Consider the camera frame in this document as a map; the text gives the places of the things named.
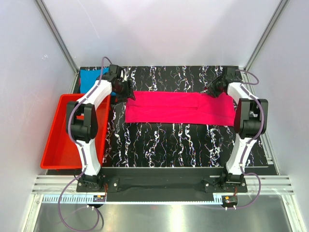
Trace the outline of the pink t shirt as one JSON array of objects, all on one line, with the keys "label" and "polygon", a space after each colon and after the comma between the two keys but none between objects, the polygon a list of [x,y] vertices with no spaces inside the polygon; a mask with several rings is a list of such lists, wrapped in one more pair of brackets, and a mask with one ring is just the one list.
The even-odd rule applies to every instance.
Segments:
[{"label": "pink t shirt", "polygon": [[135,91],[136,99],[126,103],[126,123],[183,123],[233,126],[233,99],[197,92]]}]

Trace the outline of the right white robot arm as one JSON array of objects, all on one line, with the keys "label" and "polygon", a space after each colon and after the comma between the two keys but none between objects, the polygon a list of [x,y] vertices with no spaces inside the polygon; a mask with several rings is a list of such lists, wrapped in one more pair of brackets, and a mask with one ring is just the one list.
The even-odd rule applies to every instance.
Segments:
[{"label": "right white robot arm", "polygon": [[225,93],[237,104],[233,126],[236,133],[235,144],[223,172],[213,184],[223,192],[232,192],[246,187],[245,177],[247,176],[255,176],[258,183],[261,182],[257,174],[245,172],[245,163],[253,145],[266,132],[268,100],[255,96],[245,87],[259,84],[258,78],[255,83],[242,82],[237,72],[256,77],[251,72],[227,66],[223,68],[220,76],[206,85],[210,96],[218,98],[220,94]]}]

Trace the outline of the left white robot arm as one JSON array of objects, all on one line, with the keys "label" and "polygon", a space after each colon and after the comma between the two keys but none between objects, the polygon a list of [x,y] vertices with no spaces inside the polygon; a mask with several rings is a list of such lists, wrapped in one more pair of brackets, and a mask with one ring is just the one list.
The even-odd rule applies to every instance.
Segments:
[{"label": "left white robot arm", "polygon": [[100,191],[104,187],[104,179],[99,176],[101,164],[95,146],[97,108],[111,93],[115,93],[120,102],[136,99],[131,80],[125,79],[125,69],[114,64],[109,66],[106,73],[100,72],[89,91],[66,106],[66,133],[77,147],[82,162],[82,173],[76,180],[93,191]]}]

